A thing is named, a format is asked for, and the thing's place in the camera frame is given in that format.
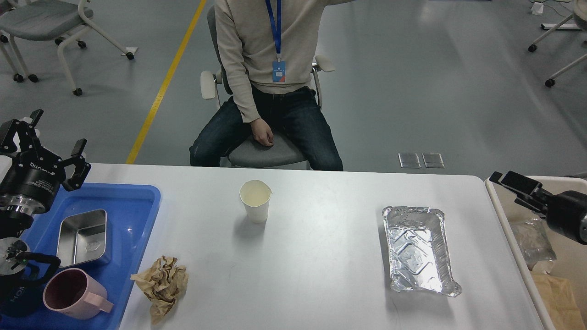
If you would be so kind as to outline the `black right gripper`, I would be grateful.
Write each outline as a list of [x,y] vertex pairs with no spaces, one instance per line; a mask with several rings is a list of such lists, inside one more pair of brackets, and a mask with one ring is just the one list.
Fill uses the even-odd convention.
[[587,195],[565,191],[553,195],[543,184],[532,178],[508,171],[505,175],[493,172],[490,182],[506,188],[516,195],[515,203],[532,212],[547,212],[550,230],[579,244],[587,243]]

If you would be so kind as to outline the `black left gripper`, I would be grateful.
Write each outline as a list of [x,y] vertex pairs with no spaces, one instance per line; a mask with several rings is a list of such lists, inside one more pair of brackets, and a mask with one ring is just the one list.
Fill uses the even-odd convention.
[[[1,182],[1,206],[8,207],[11,198],[33,200],[33,212],[42,214],[50,211],[59,192],[60,185],[68,192],[82,187],[91,164],[83,155],[87,144],[79,139],[68,159],[62,159],[52,152],[42,152],[43,147],[37,134],[36,125],[44,111],[31,113],[31,122],[13,119],[1,125],[1,155],[9,157],[12,165]],[[75,167],[70,177],[65,168]]]

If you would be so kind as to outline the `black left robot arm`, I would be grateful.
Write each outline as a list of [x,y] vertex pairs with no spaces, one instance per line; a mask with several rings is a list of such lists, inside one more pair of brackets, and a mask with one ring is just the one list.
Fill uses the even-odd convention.
[[19,290],[48,282],[61,264],[57,256],[31,251],[21,235],[32,227],[34,215],[50,211],[60,188],[80,189],[91,170],[84,138],[67,159],[42,146],[36,126],[43,112],[1,125],[1,155],[12,161],[0,188],[2,315]]

